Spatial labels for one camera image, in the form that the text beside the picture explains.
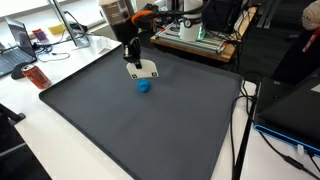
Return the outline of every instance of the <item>green light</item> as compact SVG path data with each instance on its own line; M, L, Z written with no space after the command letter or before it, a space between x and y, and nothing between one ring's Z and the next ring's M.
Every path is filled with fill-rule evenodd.
M200 26L200 29L199 29L199 34L198 34L198 40L202 40L204 38L204 31L203 31L203 28L202 28L202 25Z

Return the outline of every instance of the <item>blue ball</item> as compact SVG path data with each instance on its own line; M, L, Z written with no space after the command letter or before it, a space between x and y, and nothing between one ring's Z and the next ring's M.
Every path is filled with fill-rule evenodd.
M138 89L140 92L146 93L150 89L150 82L146 79L138 80Z

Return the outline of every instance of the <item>laptop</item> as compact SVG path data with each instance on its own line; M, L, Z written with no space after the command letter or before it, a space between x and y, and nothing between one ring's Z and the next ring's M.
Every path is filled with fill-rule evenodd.
M0 55L0 77L10 74L15 66L20 63L33 63L37 60L24 24L8 17L5 19L17 48Z
M256 111L254 129L294 147L302 145L306 152L320 156L319 106L320 76L309 76L269 106L260 108L260 112Z

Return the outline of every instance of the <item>orange part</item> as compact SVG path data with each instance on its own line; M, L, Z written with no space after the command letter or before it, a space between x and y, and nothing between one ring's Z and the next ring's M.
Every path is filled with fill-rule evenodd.
M139 12L137 12L136 14L134 14L134 15L131 17L131 22L132 22L133 24L135 24L134 21L135 21L137 18L139 18L139 17L141 17L141 16L144 16L144 15L152 14L152 13L153 13L153 12L150 11L150 10L142 10L142 11L139 11Z

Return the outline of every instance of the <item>table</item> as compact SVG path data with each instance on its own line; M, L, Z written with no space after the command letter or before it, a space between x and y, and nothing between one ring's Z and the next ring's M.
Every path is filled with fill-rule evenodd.
M312 169L313 172L320 176L319 172L317 173L315 166L312 164L307 155L304 155L301 158L296 148L274 138L268 136L266 136L266 138L281 153L289 155L298 160L300 163L304 164L305 167ZM317 164L320 164L320 158L314 157L314 160ZM312 180L314 178L285 162L267 145L267 143L262 139L256 130L251 129L243 163L241 179Z
M247 31L250 22L252 21L252 18L254 17L255 13L256 13L256 8L250 8L248 10L248 14L246 14L243 18L242 23L239 26L239 34L241 36L243 36L245 34L245 32ZM214 52L212 53L208 53L206 51L200 50L200 49L195 49L192 47L186 47L184 45L181 45L179 43L174 43L174 42L168 42L168 41L162 41L161 39L157 39L156 36L151 37L150 41L152 43L154 43L155 45L161 45L161 46L165 46L165 47L169 47L169 48L173 48L173 49L178 49L184 52L190 52L192 54L196 54L202 57L206 57L206 58L210 58L210 59L214 59L214 60L218 60L218 61L222 61L222 62L230 62L230 60L232 59L232 57L234 56L235 52L236 52L236 48L229 44L226 45L225 49L222 51L221 54L216 54Z
M54 51L66 51L66 45L61 44L61 49ZM119 42L112 41L112 48L119 45ZM97 54L90 46L70 51L68 60L37 62L36 65L53 83L57 83L107 52ZM38 95L41 90L28 79L14 81L6 76L0 79L0 88L1 103L27 116L15 128L52 179L132 179L74 126L40 101ZM250 94L255 91L252 83L246 83L246 88ZM237 156L247 122L244 99L238 101L233 117ZM231 158L230 137L227 133L211 179L231 179Z

